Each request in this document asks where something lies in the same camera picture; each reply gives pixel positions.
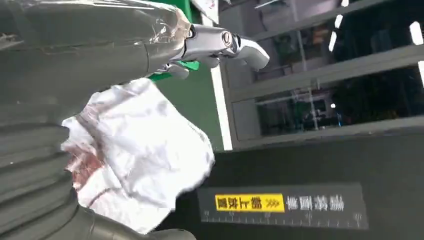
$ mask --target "crumpled white fabric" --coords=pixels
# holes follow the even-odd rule
[[[209,175],[208,137],[147,78],[92,95],[62,149],[74,155],[79,203],[146,234],[175,208],[177,196]]]

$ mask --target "fluorescent light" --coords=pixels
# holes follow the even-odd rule
[[[269,4],[278,2],[278,1],[279,0],[271,0],[271,1],[268,1],[268,2],[265,2],[265,3],[262,3],[262,4],[259,4],[259,5],[255,6],[254,9],[260,9],[262,7],[265,7],[266,5],[269,5]]]
[[[340,24],[342,24],[343,15],[339,14],[335,17],[334,26],[336,29],[340,28]]]
[[[424,87],[424,61],[418,62],[419,74],[421,75],[422,86]]]
[[[421,26],[419,22],[414,21],[409,26],[409,31],[411,32],[412,41],[415,45],[424,44],[423,33],[421,32]]]
[[[330,50],[330,52],[333,51],[334,45],[336,44],[336,40],[337,40],[337,34],[336,34],[336,32],[332,31],[331,38],[330,38],[330,44],[328,45],[328,50]]]
[[[343,1],[341,1],[341,5],[342,5],[343,7],[347,7],[347,6],[349,6],[349,0],[343,0]]]

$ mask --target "glass window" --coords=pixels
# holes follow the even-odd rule
[[[267,31],[278,31],[295,22],[320,15],[340,7],[347,7],[358,0],[232,0],[223,4],[220,18],[238,13],[243,25],[239,34],[253,37]]]
[[[416,24],[416,37],[422,39],[424,5],[414,5],[411,1],[388,1],[346,16],[338,15],[299,31],[260,40],[258,43],[270,56],[269,64],[250,76],[235,77],[230,88],[422,44],[413,40],[411,25]],[[246,66],[238,69],[248,71]]]
[[[233,103],[239,141],[424,114],[424,61]]]

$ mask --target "robotic arm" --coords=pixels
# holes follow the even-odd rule
[[[0,0],[1,239],[195,239],[183,230],[141,236],[79,206],[59,148],[68,138],[62,120],[111,85],[160,71],[182,76],[179,60],[268,63],[251,40],[186,24],[179,28],[170,6],[139,0]],[[168,30],[176,32],[160,38]]]
[[[221,59],[241,60],[253,70],[260,70],[268,64],[270,57],[255,41],[224,28],[192,24],[180,53],[159,72],[168,72],[184,79],[189,71],[176,61],[199,61],[209,68],[215,68]]]

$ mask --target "yellow label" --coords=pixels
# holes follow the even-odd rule
[[[225,194],[215,195],[217,211],[284,213],[283,195]]]

